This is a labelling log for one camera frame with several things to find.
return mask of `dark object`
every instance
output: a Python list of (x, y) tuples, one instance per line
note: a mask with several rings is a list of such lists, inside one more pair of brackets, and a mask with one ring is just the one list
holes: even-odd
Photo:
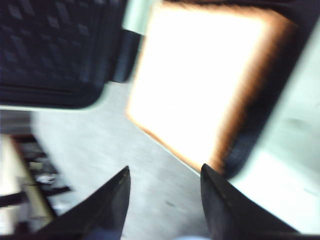
[[(48, 197), (65, 193), (72, 189), (61, 178), (61, 174), (52, 164), (50, 157), (44, 152), (32, 134), (12, 135), (11, 139), (22, 160), (22, 164), (30, 177), (32, 177), (35, 185), (37, 185), (37, 189), (43, 196), (49, 211), (53, 216), (58, 216), (59, 213), (52, 207), (54, 203)], [(31, 167), (32, 164), (40, 164), (41, 168), (33, 169)], [(12, 201), (16, 202), (17, 200), (17, 196), (15, 196)], [(10, 204), (10, 201), (6, 198), (0, 198), (0, 203)]]
[(1, 236), (0, 239), (119, 240), (127, 215), (130, 173), (125, 167), (106, 184), (33, 234)]
[[(57, 194), (63, 194), (66, 192), (69, 192), (71, 189), (68, 186), (59, 187), (59, 188), (53, 188), (51, 190), (43, 190), (41, 193), (44, 197), (50, 197)], [(23, 202), (24, 198), (26, 197), (26, 194), (21, 191), (18, 193), (10, 194), (10, 195), (4, 195), (0, 196), (0, 208), (10, 206), (10, 205), (19, 205)]]
[(298, 233), (206, 164), (201, 169), (201, 197), (212, 240), (320, 239), (320, 235)]
[(121, 28), (126, 5), (0, 1), (0, 104), (81, 108), (98, 99), (114, 72), (124, 82), (138, 47), (137, 38)]
[(267, 74), (257, 98), (246, 110), (245, 122), (225, 157), (225, 176), (231, 178), (242, 169), (256, 144), (295, 64), (319, 18), (319, 0), (227, 0), (241, 6), (272, 9), (292, 20), (297, 28), (290, 41), (283, 46)]
[(1, 110), (0, 123), (0, 134), (31, 133), (31, 113), (29, 111)]

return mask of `black rubber mat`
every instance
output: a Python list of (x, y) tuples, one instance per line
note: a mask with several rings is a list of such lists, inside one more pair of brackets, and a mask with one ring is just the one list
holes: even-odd
[(112, 79), (126, 3), (1, 0), (0, 103), (16, 98), (28, 106), (78, 108), (94, 102)]

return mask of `white surface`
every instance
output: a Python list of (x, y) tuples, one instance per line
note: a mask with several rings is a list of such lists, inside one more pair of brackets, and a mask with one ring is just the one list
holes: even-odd
[(320, 21), (257, 146), (230, 182), (303, 233), (320, 234)]

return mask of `blurry object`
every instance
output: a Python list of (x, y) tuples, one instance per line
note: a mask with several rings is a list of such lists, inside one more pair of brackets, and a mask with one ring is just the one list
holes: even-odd
[(130, 196), (130, 172), (125, 167), (86, 200), (32, 234), (8, 235), (7, 240), (120, 240)]
[[(230, 0), (229, 2), (237, 3), (242, 6), (255, 5), (274, 9), (289, 18), (297, 26), (293, 37), (288, 44), (284, 46), (282, 49), (283, 51), (279, 52), (277, 61), (272, 66), (270, 73), (266, 76), (263, 88), (256, 96), (256, 99), (253, 99), (246, 108), (246, 119), (225, 157), (225, 175), (228, 178), (231, 178), (242, 170), (252, 149), (256, 146), (257, 140), (260, 139), (260, 133), (265, 128), (271, 112), (274, 111), (274, 107), (288, 78), (295, 75), (294, 71), (297, 68), (302, 67), (308, 69), (306, 66), (308, 63), (306, 63), (304, 59), (300, 59), (300, 57), (305, 48), (312, 48), (312, 46), (306, 46), (306, 43), (309, 40), (311, 33), (315, 31), (315, 26), (320, 16), (320, 4), (318, 0), (291, 0), (283, 2), (273, 0)], [(298, 60), (302, 63), (300, 66), (296, 66)], [(301, 100), (306, 99), (303, 91), (301, 92), (301, 96)], [(305, 113), (299, 111), (297, 114), (304, 115)], [(287, 159), (289, 166), (292, 166), (291, 160), (291, 157)]]
[(0, 183), (0, 214), (11, 219), (5, 223), (11, 225), (4, 231), (7, 234), (16, 231), (20, 223), (25, 231), (36, 231), (69, 206), (66, 202), (62, 209), (59, 199), (65, 197), (57, 195), (71, 189), (31, 134), (1, 135)]
[(22, 231), (22, 226), (24, 232), (37, 230), (54, 218), (55, 212), (33, 179), (14, 141), (3, 134), (0, 171), (0, 218), (4, 225), (1, 234)]
[(206, 164), (201, 169), (201, 196), (212, 240), (320, 239), (320, 235), (298, 233)]
[(271, 9), (154, 6), (128, 117), (179, 159), (224, 172), (224, 158), (293, 23)]
[(210, 3), (223, 3), (226, 1), (227, 0), (172, 0), (171, 2), (183, 2), (183, 3), (189, 3), (189, 4), (194, 4), (194, 3), (210, 4)]
[(1, 134), (30, 134), (31, 113), (29, 111), (0, 110)]
[(202, 236), (180, 236), (173, 240), (209, 240), (209, 238)]
[(252, 201), (308, 234), (320, 233), (319, 63), (320, 18), (246, 164), (230, 179)]
[(122, 29), (127, 0), (0, 1), (0, 104), (76, 109), (124, 82), (139, 34)]

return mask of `gray floor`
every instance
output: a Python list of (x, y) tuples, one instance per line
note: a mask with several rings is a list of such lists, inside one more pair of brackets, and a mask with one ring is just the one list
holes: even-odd
[(110, 83), (81, 111), (39, 111), (32, 130), (54, 164), (85, 199), (124, 166), (131, 196), (123, 239), (171, 240), (207, 235), (200, 179), (124, 115), (129, 84)]

